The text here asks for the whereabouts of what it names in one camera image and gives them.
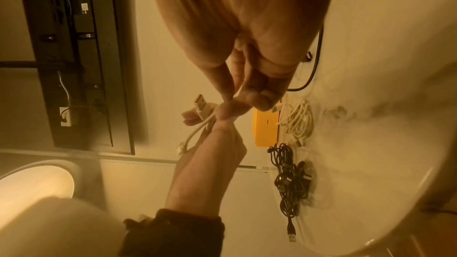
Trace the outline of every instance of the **hand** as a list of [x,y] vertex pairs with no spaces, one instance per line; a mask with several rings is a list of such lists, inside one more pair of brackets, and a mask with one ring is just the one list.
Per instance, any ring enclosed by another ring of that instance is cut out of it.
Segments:
[[280,100],[322,27],[330,0],[156,2],[187,57],[226,101],[216,111],[222,120],[251,107],[268,110]]
[[[195,110],[182,115],[185,124],[200,122]],[[246,152],[233,121],[216,121],[212,131],[205,129],[196,145],[179,159],[165,208],[217,217],[225,191]]]

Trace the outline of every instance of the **power outlet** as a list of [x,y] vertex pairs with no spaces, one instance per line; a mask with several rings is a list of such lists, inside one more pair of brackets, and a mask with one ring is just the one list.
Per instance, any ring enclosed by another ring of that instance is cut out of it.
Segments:
[[62,127],[71,127],[73,125],[72,118],[71,118],[71,112],[68,107],[60,107],[60,118],[62,119],[60,121],[60,125]]

